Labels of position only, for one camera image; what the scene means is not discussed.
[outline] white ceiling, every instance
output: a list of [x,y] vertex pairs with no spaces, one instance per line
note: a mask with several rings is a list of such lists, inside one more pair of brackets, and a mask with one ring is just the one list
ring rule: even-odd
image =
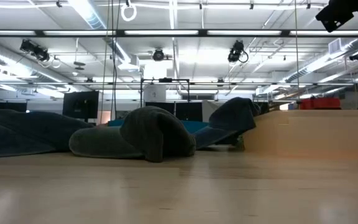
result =
[[[34,4],[55,4],[55,1],[33,0]],[[94,1],[97,10],[102,19],[107,24],[108,1]],[[167,6],[168,0],[148,0],[135,1],[134,3],[156,4]],[[243,0],[204,0],[204,4],[244,4],[249,1]],[[179,6],[187,4],[198,4],[199,0],[178,0]],[[255,4],[279,4],[280,0],[255,0]],[[311,0],[312,4],[327,4],[328,0]],[[282,1],[283,6],[293,4],[292,0]],[[0,5],[30,5],[26,0],[0,1]],[[117,21],[118,7],[114,7],[114,27]],[[299,9],[297,10],[297,24],[299,29],[321,29],[324,27],[320,22],[314,21],[314,16],[319,9]],[[295,11],[273,11],[273,10],[244,10],[244,9],[205,9],[204,10],[204,28],[205,29],[261,29],[266,20],[270,17],[264,29],[296,29]],[[176,29],[200,29],[202,12],[199,9],[188,9],[178,11],[178,25]],[[170,18],[169,10],[151,9],[146,7],[137,8],[137,16],[133,21],[126,22],[119,18],[119,29],[169,29]],[[87,23],[82,17],[70,6],[43,7],[38,9],[0,9],[0,29],[89,29]],[[341,29],[358,29],[358,15],[353,20],[341,27]],[[178,38],[179,61],[181,78],[190,78],[193,80],[216,81],[219,77],[228,77],[231,67],[227,62],[227,55],[230,47],[235,40],[239,38],[228,37],[183,37]],[[253,38],[243,38],[245,45],[250,43]],[[63,62],[59,68],[50,68],[72,80],[84,80],[85,77],[102,77],[104,72],[104,53],[105,42],[97,38],[80,39],[79,53],[89,53],[89,55],[77,56],[77,61],[85,62],[85,70],[80,72],[76,77],[73,62],[75,61],[74,52],[76,50],[75,39],[58,39],[58,38],[33,38],[34,42],[49,49],[51,54]],[[307,39],[282,39],[276,38],[256,38],[250,48],[247,49],[250,59],[242,68],[235,68],[230,77],[236,77],[237,81],[257,80],[259,82],[272,82],[273,74],[282,73],[292,70],[296,67],[296,61],[303,64],[321,52],[328,49],[328,43],[333,38],[307,38]],[[22,54],[19,50],[21,38],[0,38],[0,46],[8,48],[13,52]],[[166,54],[173,54],[172,39],[170,37],[159,38],[120,38],[119,44],[129,54],[147,55],[149,51],[155,48],[163,48]],[[277,49],[275,43],[286,43],[270,60],[267,58]],[[111,54],[108,47],[107,58]],[[267,60],[256,72],[253,72],[259,63]],[[324,72],[327,75],[333,74],[338,70],[343,70],[341,61],[338,61],[331,68],[323,68],[318,72]],[[111,76],[112,60],[107,60],[106,76]],[[119,71],[119,75],[130,75],[139,79],[138,73],[129,73]],[[173,76],[173,71],[168,71],[168,76]]]

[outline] ceiling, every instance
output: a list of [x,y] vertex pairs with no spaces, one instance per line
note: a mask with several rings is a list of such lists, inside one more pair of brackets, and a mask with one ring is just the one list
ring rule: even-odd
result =
[[[10,0],[0,1],[0,6],[49,6],[25,9],[0,8],[0,29],[90,29],[85,20],[69,5],[67,1],[60,1],[63,7],[53,6],[55,1],[48,0]],[[110,1],[93,1],[96,10],[105,24],[111,29],[111,13],[108,15],[107,5]],[[168,7],[170,0],[135,1],[133,4],[145,4]],[[281,10],[283,6],[293,6],[292,0],[255,0],[255,9],[240,9],[249,7],[249,1],[236,0],[203,0],[204,6],[225,4],[234,6],[232,9],[180,9],[177,18],[173,18],[174,29],[319,29],[324,30],[320,22],[314,19],[319,12],[318,8]],[[178,0],[179,7],[197,6],[199,0]],[[307,1],[298,1],[298,7]],[[311,0],[313,6],[327,5],[328,0]],[[171,29],[170,10],[150,7],[137,7],[137,15],[133,21],[126,22],[118,15],[118,6],[113,6],[115,29]],[[340,29],[358,29],[358,14],[355,18],[343,25]],[[0,47],[7,48],[16,54],[25,57],[37,65],[29,55],[19,50],[23,38],[0,37]],[[74,38],[31,38],[32,41],[48,49],[51,55],[62,62],[60,67],[48,67],[69,80],[83,82],[93,78],[97,82],[103,76],[110,80],[113,71],[113,62],[110,60],[112,50],[100,38],[80,38],[76,52]],[[216,82],[218,78],[225,78],[227,82],[279,82],[288,71],[297,66],[309,63],[310,60],[328,50],[328,44],[335,38],[236,38],[236,37],[178,37],[178,77],[189,78],[194,82]],[[249,54],[249,61],[234,68],[227,62],[229,49],[236,40],[242,40]],[[138,55],[140,64],[153,63],[150,52],[162,48],[164,53],[173,55],[173,41],[171,37],[127,37],[118,38],[118,43],[128,54]],[[83,71],[76,71],[73,62],[86,63]],[[353,67],[358,61],[347,62],[347,67]],[[167,66],[168,77],[174,77],[172,60],[164,62]],[[302,77],[308,82],[318,82],[344,70],[343,58],[320,68],[314,73]],[[140,80],[139,72],[118,70],[119,80],[131,82]],[[237,90],[254,90],[257,86],[239,86]]]

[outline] black camera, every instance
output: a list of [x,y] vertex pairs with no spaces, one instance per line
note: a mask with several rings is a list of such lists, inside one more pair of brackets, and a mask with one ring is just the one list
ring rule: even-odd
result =
[[354,17],[353,12],[358,12],[358,1],[330,0],[317,14],[316,19],[323,23],[328,32],[332,32],[351,20]]

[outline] black monitor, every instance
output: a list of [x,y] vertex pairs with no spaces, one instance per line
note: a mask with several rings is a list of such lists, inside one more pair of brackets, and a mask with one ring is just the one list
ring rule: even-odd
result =
[[71,118],[98,118],[99,91],[65,93],[63,115]]
[[202,103],[177,103],[176,117],[182,121],[203,121]]
[[0,102],[0,110],[1,109],[9,109],[17,112],[26,112],[27,103],[8,103],[8,102]]
[[174,114],[174,112],[175,112],[175,104],[174,103],[146,102],[146,106],[156,106],[158,108],[168,111],[171,114]]

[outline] ceiling beam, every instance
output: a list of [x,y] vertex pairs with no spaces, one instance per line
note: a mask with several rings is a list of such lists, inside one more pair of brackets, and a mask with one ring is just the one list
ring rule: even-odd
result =
[[291,37],[358,38],[358,30],[290,29],[142,29],[142,30],[0,30],[0,37],[39,37],[39,38],[102,38],[102,37]]

